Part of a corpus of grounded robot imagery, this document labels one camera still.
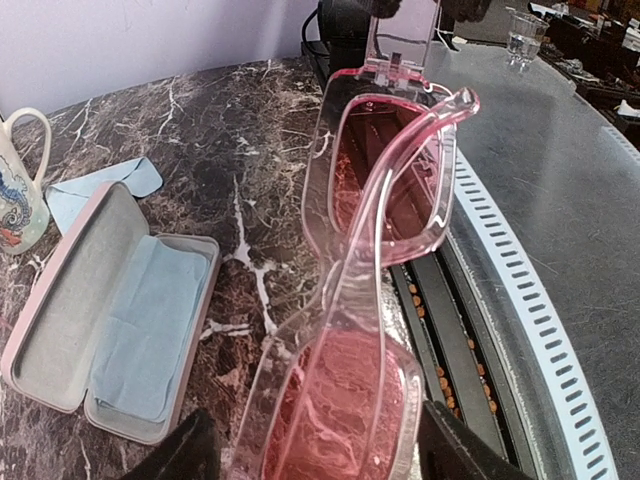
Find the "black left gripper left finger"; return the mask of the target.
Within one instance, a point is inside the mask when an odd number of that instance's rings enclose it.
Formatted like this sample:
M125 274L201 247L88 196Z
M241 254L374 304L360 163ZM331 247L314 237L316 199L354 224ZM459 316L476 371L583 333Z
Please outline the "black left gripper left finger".
M215 423L205 408L189 414L122 480L219 479L220 446Z

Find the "pink glasses case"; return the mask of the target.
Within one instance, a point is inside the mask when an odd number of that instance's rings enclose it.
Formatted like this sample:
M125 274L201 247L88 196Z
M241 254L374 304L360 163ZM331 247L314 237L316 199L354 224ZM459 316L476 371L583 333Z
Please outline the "pink glasses case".
M109 307L145 235L210 261L173 377L168 415L159 423L103 407L90 389ZM93 425L113 434L147 445L160 442L178 422L219 267L216 240L152 234L128 188L120 182L102 184L63 236L28 298L2 355L4 380L21 394L59 411L82 409Z

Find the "pink frame sunglasses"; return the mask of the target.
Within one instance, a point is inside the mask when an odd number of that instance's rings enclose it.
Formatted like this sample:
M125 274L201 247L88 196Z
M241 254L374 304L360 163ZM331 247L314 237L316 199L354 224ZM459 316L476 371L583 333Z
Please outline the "pink frame sunglasses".
M404 479L422 368L384 325L384 268L435 251L452 213L455 131L469 88L345 69L329 80L301 207L320 276L264 349L231 479Z

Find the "light blue cleaning cloth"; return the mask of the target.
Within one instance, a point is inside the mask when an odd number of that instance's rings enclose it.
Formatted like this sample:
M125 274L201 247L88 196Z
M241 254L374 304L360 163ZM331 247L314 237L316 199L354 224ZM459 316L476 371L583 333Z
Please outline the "light blue cleaning cloth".
M153 423L166 418L209 267L200 253L141 238L94 356L90 389L99 405Z

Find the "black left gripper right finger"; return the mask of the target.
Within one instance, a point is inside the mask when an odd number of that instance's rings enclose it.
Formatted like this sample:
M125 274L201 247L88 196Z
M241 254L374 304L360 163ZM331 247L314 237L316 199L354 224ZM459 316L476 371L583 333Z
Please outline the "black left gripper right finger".
M423 402L418 450L422 479L530 480L438 401Z

